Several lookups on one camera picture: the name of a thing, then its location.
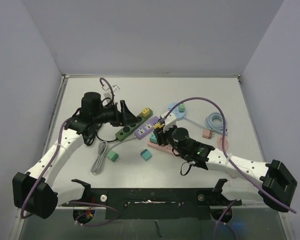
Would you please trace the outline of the yellow charger plug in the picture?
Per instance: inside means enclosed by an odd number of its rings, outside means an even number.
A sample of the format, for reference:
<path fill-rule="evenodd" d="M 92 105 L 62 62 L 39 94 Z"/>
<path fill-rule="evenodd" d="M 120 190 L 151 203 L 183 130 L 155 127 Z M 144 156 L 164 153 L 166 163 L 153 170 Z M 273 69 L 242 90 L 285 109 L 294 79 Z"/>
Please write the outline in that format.
<path fill-rule="evenodd" d="M 150 109 L 148 107 L 144 108 L 142 111 L 141 111 L 141 116 L 143 118 L 146 118 L 148 115 L 150 114 Z"/>

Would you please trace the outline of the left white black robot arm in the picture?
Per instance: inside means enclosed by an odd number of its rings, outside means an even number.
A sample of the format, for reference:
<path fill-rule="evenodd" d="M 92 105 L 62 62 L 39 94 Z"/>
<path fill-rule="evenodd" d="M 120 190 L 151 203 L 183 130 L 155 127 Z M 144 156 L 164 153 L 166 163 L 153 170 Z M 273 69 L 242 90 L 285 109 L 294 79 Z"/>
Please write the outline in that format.
<path fill-rule="evenodd" d="M 91 201 L 91 192 L 81 186 L 53 190 L 57 175 L 71 155 L 95 131 L 96 125 L 109 123 L 114 127 L 125 127 L 139 121 L 124 100 L 103 105 L 99 93 L 85 93 L 80 108 L 62 123 L 57 141 L 26 173 L 18 172 L 14 176 L 14 204 L 21 210 L 20 217 L 26 219 L 36 215 L 46 219 L 57 206 L 71 201 L 87 205 Z"/>

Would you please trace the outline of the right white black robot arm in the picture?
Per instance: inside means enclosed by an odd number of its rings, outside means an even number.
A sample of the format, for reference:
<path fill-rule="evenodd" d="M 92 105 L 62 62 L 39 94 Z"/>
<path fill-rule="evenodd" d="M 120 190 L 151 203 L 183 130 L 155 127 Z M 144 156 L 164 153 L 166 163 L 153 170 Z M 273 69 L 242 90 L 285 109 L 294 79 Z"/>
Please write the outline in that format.
<path fill-rule="evenodd" d="M 229 180 L 216 185 L 212 192 L 217 204 L 230 200 L 259 200 L 278 212 L 291 212 L 291 202 L 297 187 L 297 181 L 278 160 L 255 162 L 223 152 L 213 146 L 190 138 L 188 130 L 163 125 L 154 127 L 154 135 L 159 145 L 170 145 L 177 157 L 186 161 L 190 167 L 202 168 L 236 176 L 250 183 L 249 186 L 234 187 Z"/>

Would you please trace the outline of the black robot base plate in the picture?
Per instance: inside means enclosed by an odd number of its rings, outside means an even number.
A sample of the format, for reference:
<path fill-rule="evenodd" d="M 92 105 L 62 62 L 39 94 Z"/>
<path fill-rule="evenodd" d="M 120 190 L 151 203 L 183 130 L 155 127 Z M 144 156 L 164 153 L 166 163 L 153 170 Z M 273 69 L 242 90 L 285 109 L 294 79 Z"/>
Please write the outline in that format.
<path fill-rule="evenodd" d="M 122 220 L 207 220 L 211 209 L 231 203 L 213 188 L 93 188 L 88 196 L 63 206 L 77 207 L 79 201 L 110 206 L 120 212 Z"/>

